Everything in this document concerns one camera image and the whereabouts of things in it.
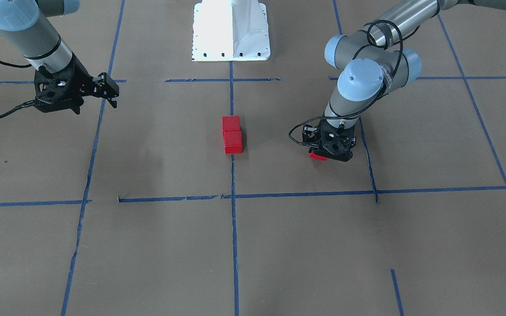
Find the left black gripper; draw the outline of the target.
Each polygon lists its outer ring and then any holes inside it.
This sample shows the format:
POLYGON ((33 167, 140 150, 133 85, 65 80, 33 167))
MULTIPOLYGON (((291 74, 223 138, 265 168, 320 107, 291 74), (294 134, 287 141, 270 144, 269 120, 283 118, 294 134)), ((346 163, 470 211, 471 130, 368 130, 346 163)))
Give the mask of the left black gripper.
POLYGON ((305 124, 302 142, 308 147, 308 153, 313 151, 328 159, 347 162, 353 157, 351 149, 357 144, 355 126, 346 129, 340 122, 336 128, 327 120, 320 120, 316 127, 305 124))

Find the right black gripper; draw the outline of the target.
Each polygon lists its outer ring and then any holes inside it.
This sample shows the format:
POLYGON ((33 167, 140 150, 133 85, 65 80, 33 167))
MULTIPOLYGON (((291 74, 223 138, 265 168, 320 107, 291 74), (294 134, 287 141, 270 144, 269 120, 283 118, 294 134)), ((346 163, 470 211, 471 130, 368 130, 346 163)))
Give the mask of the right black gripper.
POLYGON ((34 108, 43 113, 71 109, 79 115, 85 96, 105 99, 112 108, 118 108, 118 84, 106 72, 90 76, 76 56, 55 73, 50 73, 45 65, 40 66, 35 71, 34 84, 34 108))

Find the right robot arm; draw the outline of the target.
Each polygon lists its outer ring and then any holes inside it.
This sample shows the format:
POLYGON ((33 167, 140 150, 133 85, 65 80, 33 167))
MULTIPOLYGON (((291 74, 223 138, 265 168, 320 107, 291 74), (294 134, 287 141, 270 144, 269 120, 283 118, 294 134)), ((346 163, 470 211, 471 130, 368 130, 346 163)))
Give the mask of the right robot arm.
POLYGON ((118 84, 105 72, 92 77, 48 20, 79 7, 78 0, 0 0, 0 36, 35 70, 34 100, 14 110, 32 106, 44 113, 70 109, 79 114, 85 96, 118 106, 118 84))

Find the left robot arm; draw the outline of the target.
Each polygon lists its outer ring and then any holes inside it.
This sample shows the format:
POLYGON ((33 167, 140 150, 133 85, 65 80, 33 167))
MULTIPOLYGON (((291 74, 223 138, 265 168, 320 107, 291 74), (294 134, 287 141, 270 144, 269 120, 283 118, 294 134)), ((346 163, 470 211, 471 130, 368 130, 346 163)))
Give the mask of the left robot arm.
POLYGON ((349 161, 357 144, 359 116, 389 93, 413 82, 422 60, 404 48, 422 23, 459 0, 404 0, 351 36, 336 35, 325 47, 325 59, 341 71, 334 92, 316 126, 301 123, 302 141, 311 158, 349 161))

